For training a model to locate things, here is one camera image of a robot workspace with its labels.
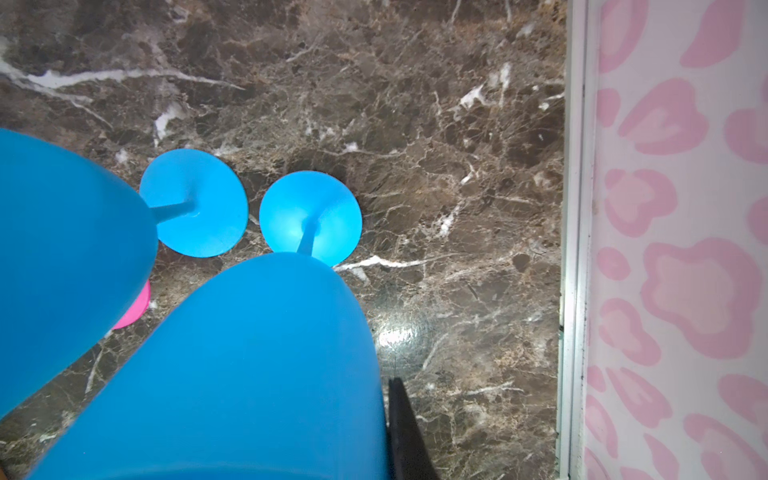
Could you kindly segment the blue front wine glass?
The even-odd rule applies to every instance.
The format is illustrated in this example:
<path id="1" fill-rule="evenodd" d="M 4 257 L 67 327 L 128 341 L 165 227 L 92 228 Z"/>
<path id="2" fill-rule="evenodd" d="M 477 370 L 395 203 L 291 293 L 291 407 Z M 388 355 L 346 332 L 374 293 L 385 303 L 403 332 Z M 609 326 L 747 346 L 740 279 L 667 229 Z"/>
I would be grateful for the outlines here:
<path id="1" fill-rule="evenodd" d="M 362 230 L 334 177 L 276 181 L 269 252 L 218 274 L 152 333 L 34 479 L 385 479 L 380 371 L 335 266 Z"/>

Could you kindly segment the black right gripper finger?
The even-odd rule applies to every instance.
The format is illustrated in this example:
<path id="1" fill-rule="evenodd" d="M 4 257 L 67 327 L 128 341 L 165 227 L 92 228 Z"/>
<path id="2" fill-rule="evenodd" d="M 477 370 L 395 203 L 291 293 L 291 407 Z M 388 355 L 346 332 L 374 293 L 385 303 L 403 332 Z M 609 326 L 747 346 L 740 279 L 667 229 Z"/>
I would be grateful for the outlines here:
<path id="1" fill-rule="evenodd" d="M 401 378 L 388 380 L 388 440 L 391 478 L 439 480 Z"/>

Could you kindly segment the blue wine glass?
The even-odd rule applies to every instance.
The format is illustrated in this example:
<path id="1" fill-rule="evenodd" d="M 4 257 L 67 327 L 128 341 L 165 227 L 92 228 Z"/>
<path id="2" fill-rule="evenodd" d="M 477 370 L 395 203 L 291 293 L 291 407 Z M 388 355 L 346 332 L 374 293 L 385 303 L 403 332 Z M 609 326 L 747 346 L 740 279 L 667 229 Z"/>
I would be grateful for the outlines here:
<path id="1" fill-rule="evenodd" d="M 248 200 L 215 156 L 177 149 L 138 188 L 37 138 L 1 133 L 1 410 L 67 369 L 128 312 L 160 245 L 195 258 L 242 238 Z"/>
<path id="2" fill-rule="evenodd" d="M 380 371 L 335 266 L 362 230 L 334 177 L 276 181 L 269 252 L 218 274 L 152 333 L 34 479 L 385 479 Z"/>

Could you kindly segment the magenta wine glass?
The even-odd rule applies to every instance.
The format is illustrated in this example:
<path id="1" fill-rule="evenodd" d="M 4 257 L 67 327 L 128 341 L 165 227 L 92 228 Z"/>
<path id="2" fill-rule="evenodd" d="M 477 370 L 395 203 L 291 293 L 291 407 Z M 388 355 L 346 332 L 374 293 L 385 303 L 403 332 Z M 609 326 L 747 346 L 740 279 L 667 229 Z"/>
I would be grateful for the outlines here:
<path id="1" fill-rule="evenodd" d="M 123 314 L 120 320 L 112 327 L 113 330 L 125 328 L 139 320 L 149 308 L 151 300 L 150 281 L 147 281 L 138 297 L 131 304 L 129 309 Z"/>

